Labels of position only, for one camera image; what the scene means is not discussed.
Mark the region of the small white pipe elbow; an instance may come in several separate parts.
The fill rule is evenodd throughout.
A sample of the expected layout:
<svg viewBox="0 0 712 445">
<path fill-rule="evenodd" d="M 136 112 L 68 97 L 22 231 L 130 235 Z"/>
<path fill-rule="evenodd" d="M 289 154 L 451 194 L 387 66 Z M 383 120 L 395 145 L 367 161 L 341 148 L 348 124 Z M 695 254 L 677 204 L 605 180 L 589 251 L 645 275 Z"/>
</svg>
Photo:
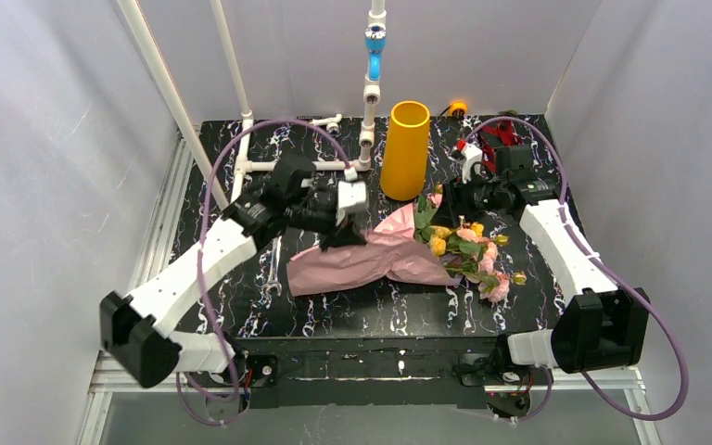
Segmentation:
<svg viewBox="0 0 712 445">
<path fill-rule="evenodd" d="M 328 134 L 333 137 L 338 137 L 341 133 L 340 123 L 343 119 L 343 115 L 338 113 L 331 117 L 316 117 L 309 120 L 309 124 L 315 127 L 324 129 Z"/>
</svg>

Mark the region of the red printed ribbon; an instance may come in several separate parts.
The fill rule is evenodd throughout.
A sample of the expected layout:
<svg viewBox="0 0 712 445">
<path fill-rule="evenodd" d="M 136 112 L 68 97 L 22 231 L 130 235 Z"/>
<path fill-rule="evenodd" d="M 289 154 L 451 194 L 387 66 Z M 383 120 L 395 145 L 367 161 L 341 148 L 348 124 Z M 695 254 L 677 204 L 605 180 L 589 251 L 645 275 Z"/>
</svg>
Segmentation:
<svg viewBox="0 0 712 445">
<path fill-rule="evenodd" d="M 483 152 L 482 164 L 489 172 L 495 173 L 495 149 L 501 146 L 517 146 L 521 139 L 515 134 L 512 121 L 499 121 L 481 128 L 477 132 L 477 141 Z"/>
</svg>

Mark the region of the pink paper flower bouquet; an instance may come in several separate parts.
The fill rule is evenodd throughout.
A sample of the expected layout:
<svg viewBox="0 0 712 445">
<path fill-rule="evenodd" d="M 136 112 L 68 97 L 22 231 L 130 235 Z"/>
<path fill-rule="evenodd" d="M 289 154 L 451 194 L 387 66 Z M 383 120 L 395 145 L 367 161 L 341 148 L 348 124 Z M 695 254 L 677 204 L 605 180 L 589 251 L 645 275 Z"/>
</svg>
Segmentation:
<svg viewBox="0 0 712 445">
<path fill-rule="evenodd" d="M 288 263 L 293 297 L 353 289 L 381 278 L 429 286 L 457 286 L 466 280 L 477 286 L 479 298 L 491 303 L 508 296 L 511 276 L 497 268 L 496 237 L 484 235 L 479 222 L 456 228 L 435 225 L 426 215 L 440 207 L 442 195 L 423 198 L 423 207 L 407 204 L 365 233 L 364 246 L 308 248 Z"/>
</svg>

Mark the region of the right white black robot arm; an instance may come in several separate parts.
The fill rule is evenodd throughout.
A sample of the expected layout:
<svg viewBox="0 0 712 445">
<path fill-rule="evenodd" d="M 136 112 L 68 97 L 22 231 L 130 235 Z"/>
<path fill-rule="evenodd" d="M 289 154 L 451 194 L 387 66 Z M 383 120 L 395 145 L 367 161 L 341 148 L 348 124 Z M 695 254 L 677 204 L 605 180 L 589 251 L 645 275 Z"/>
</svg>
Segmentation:
<svg viewBox="0 0 712 445">
<path fill-rule="evenodd" d="M 511 215 L 546 261 L 566 305 L 554 328 L 499 339 L 495 369 L 546 366 L 575 374 L 637 363 L 648 312 L 598 269 L 599 256 L 560 203 L 561 191 L 535 172 L 532 148 L 497 148 L 492 170 L 482 149 L 465 141 L 451 155 L 461 173 L 443 186 L 434 222 L 474 222 L 488 211 Z"/>
</svg>

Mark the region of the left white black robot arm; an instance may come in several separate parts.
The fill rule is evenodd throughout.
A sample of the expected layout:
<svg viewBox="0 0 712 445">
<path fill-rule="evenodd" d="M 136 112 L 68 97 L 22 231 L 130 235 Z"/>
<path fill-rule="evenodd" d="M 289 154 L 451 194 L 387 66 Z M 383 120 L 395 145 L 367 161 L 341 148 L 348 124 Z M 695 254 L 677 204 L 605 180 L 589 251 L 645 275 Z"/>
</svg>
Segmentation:
<svg viewBox="0 0 712 445">
<path fill-rule="evenodd" d="M 335 186 L 317 185 L 315 174 L 310 159 L 282 157 L 267 180 L 242 191 L 173 263 L 124 296 L 112 291 L 102 298 L 101 346 L 140 387 L 174 373 L 237 376 L 237 353 L 224 334 L 180 332 L 177 325 L 212 285 L 287 229 L 318 234 L 321 249 L 365 244 L 354 221 L 367 208 L 365 182 L 349 172 Z"/>
</svg>

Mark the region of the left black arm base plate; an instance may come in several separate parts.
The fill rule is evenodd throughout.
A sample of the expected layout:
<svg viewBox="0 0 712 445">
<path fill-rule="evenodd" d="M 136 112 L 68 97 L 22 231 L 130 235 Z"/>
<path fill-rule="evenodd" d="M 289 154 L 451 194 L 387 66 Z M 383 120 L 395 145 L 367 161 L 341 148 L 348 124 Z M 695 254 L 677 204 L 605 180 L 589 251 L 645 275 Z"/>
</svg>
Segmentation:
<svg viewBox="0 0 712 445">
<path fill-rule="evenodd" d="M 253 388 L 272 388 L 277 384 L 279 370 L 275 355 L 252 354 L 242 351 L 235 356 L 236 374 L 240 378 L 239 386 Z M 194 380 L 203 388 L 230 388 L 232 382 L 228 367 L 221 373 L 198 372 L 192 374 Z"/>
</svg>

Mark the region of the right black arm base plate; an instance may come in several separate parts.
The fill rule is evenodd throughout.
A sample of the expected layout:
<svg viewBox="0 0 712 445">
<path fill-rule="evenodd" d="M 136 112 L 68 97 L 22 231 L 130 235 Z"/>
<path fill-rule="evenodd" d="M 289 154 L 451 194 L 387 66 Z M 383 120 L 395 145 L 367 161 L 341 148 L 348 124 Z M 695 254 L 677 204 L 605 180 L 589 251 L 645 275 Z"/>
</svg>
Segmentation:
<svg viewBox="0 0 712 445">
<path fill-rule="evenodd" d="M 544 385 L 547 380 L 542 369 L 511 363 L 496 351 L 462 354 L 452 370 L 466 387 L 504 385 L 523 391 L 535 384 Z"/>
</svg>

